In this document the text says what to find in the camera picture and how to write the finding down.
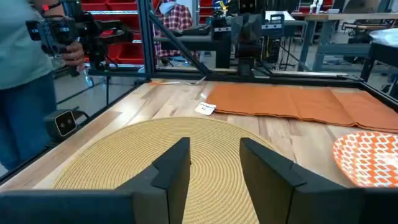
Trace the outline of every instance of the person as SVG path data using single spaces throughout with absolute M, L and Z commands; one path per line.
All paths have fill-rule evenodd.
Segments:
M 53 68 L 40 41 L 31 40 L 25 21 L 40 19 L 37 11 L 56 3 L 58 0 L 0 1 L 0 163 L 7 170 L 39 154 L 50 141 L 44 117 L 56 110 Z M 45 15 L 65 13 L 59 6 Z M 70 66 L 84 63 L 78 42 L 69 45 L 62 56 Z

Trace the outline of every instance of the wooden tabletop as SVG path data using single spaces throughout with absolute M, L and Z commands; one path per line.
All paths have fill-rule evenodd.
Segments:
M 345 19 L 398 19 L 398 13 L 292 13 L 292 16 L 305 17 L 308 21 L 334 21 Z
M 50 188 L 62 169 L 78 154 L 101 138 L 129 124 L 173 116 L 201 116 L 194 111 L 199 102 L 205 100 L 201 97 L 201 93 L 208 96 L 216 84 L 217 82 L 203 82 L 200 85 L 154 86 L 144 84 L 8 180 L 0 186 L 0 191 Z M 348 88 L 335 88 L 335 90 L 358 91 Z M 331 147 L 336 138 L 360 130 L 358 128 L 345 128 L 271 116 L 213 113 L 210 118 L 227 121 L 259 134 L 278 147 L 285 157 L 301 166 L 341 185 L 353 186 L 336 166 L 332 158 Z

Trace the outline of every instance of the teal shirt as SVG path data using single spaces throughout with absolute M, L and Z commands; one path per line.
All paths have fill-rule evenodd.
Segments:
M 30 39 L 25 21 L 40 16 L 28 0 L 0 0 L 0 90 L 19 86 L 50 73 L 51 61 Z

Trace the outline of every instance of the concrete floor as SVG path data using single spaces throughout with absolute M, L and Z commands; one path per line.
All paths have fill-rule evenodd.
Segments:
M 348 35 L 342 33 L 342 32 L 337 32 L 333 35 L 332 40 L 336 43 L 347 43 L 348 40 Z M 300 57 L 301 53 L 301 45 L 298 43 L 293 42 L 290 50 L 291 52 L 297 57 Z M 308 52 L 308 57 L 307 57 L 307 65 L 312 68 L 313 61 L 315 58 L 315 52 L 317 50 L 317 46 L 313 45 L 310 47 L 310 50 Z M 284 62 L 286 60 L 287 54 L 284 54 Z M 325 57 L 325 62 L 328 60 L 336 60 L 341 57 L 332 57 L 332 56 L 327 56 Z M 215 67 L 215 53 L 212 52 L 211 57 L 203 57 L 201 56 L 201 60 L 209 67 L 209 68 L 214 68 Z M 296 65 L 297 62 L 292 58 L 289 57 L 289 64 Z M 296 70 L 295 67 L 288 67 L 287 70 L 294 71 Z M 352 75 L 359 75 L 360 72 L 354 72 L 350 73 Z M 101 81 L 100 78 L 94 77 L 93 78 L 95 83 L 99 83 Z M 125 92 L 129 91 L 131 89 L 131 86 L 134 83 L 133 78 L 112 78 L 111 83 L 113 85 L 110 85 L 109 88 L 109 99 L 113 101 L 117 97 L 121 96 Z M 387 77 L 382 76 L 378 73 L 373 73 L 369 79 L 369 83 L 377 88 L 380 89 L 384 84 L 387 83 Z M 87 88 L 87 84 L 85 82 L 85 78 L 83 76 L 79 76 L 76 78 L 72 78 L 70 76 L 65 76 L 62 78 L 58 78 L 54 81 L 55 84 L 55 91 L 56 91 L 56 96 L 57 96 L 57 101 L 64 100 L 65 98 L 82 91 Z M 104 84 L 99 84 L 96 85 L 95 87 L 83 92 L 80 95 L 77 95 L 76 97 L 61 103 L 58 105 L 59 109 L 73 109 L 75 107 L 79 106 L 80 110 L 85 111 L 89 115 L 93 115 L 100 109 L 104 108 L 106 106 L 106 86 Z M 0 165 L 0 175 L 3 175 L 6 173 L 6 169 L 3 168 Z

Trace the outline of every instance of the orange cloth napkin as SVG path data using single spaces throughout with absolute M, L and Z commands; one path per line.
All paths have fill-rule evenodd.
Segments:
M 270 115 L 398 133 L 398 114 L 366 91 L 219 84 L 207 103 L 220 113 Z

